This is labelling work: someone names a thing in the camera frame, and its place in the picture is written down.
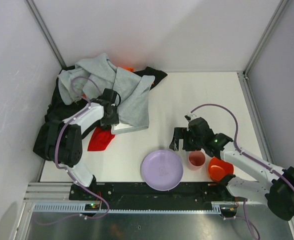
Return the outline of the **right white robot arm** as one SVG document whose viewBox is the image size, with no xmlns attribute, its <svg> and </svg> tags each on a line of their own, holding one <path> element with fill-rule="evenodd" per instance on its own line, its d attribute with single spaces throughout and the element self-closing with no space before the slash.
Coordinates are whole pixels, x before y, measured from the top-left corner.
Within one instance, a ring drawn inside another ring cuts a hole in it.
<svg viewBox="0 0 294 240">
<path fill-rule="evenodd" d="M 244 180 L 228 174 L 220 180 L 235 197 L 247 198 L 266 205 L 277 217 L 289 221 L 294 217 L 294 167 L 285 169 L 242 150 L 236 140 L 214 133 L 201 117 L 188 119 L 187 127 L 175 127 L 169 148 L 187 152 L 204 150 L 210 157 L 230 163 L 254 178 Z"/>
</svg>

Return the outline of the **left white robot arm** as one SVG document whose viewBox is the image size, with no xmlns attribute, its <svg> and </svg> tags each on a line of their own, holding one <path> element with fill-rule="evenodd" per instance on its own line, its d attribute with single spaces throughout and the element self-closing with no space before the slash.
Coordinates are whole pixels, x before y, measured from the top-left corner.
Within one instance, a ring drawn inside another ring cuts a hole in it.
<svg viewBox="0 0 294 240">
<path fill-rule="evenodd" d="M 120 103 L 120 94 L 106 88 L 71 117 L 48 123 L 44 156 L 66 171 L 76 185 L 88 188 L 95 183 L 94 175 L 81 160 L 83 138 L 96 127 L 109 129 L 118 124 Z"/>
</svg>

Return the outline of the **grey zip hoodie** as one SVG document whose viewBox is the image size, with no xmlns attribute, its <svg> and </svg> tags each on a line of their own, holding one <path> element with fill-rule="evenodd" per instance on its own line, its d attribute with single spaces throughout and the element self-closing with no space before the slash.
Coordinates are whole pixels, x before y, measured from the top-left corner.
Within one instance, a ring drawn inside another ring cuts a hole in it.
<svg viewBox="0 0 294 240">
<path fill-rule="evenodd" d="M 120 123 L 111 129 L 117 135 L 149 127 L 148 95 L 154 80 L 152 75 L 139 76 L 115 66 L 102 53 L 79 60 L 75 69 L 62 70 L 58 75 L 58 89 L 66 105 L 80 100 L 80 95 L 97 98 L 105 89 L 120 94 L 116 100 Z"/>
</svg>

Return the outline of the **red cloth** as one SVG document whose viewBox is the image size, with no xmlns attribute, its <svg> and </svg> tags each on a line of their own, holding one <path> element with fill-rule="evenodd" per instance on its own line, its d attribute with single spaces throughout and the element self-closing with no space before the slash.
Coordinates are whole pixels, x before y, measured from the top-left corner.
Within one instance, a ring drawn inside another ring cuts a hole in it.
<svg viewBox="0 0 294 240">
<path fill-rule="evenodd" d="M 96 127 L 88 144 L 87 150 L 89 152 L 104 151 L 115 138 L 111 130 L 103 130 L 101 127 Z"/>
</svg>

